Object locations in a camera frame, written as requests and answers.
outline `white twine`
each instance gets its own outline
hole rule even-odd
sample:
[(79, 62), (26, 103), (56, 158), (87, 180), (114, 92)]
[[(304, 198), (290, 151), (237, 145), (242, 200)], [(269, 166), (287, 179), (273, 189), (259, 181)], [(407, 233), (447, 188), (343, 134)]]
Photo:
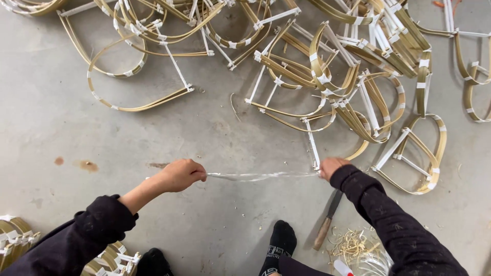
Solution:
[(228, 174), (219, 172), (210, 172), (206, 175), (221, 179), (227, 179), (236, 182), (256, 182), (268, 178), (279, 177), (310, 177), (319, 176), (317, 172), (274, 172), (274, 173), (244, 173), (244, 174)]

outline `black sock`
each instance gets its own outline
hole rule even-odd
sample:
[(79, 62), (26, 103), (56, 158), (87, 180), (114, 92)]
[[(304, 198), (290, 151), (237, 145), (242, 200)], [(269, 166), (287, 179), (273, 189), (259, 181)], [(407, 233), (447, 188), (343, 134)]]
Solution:
[(263, 267), (259, 276), (268, 276), (279, 271), (279, 257), (284, 254), (291, 257), (295, 247), (297, 246), (297, 238), (293, 228), (284, 221), (277, 221), (274, 224), (273, 234), (270, 239), (270, 248), (266, 254)]
[(162, 251), (150, 249), (138, 262), (136, 276), (174, 276)]

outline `person's hand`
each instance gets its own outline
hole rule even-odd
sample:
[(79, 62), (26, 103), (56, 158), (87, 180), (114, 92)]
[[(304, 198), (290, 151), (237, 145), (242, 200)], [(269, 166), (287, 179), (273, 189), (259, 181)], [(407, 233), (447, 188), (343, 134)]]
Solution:
[(332, 174), (340, 167), (351, 164), (348, 160), (339, 157), (328, 157), (321, 161), (320, 171), (321, 177), (329, 181)]
[(149, 182), (157, 185), (158, 192), (182, 192), (194, 182), (206, 181), (206, 171), (201, 164), (192, 159), (179, 159), (163, 168), (159, 173), (150, 177)]

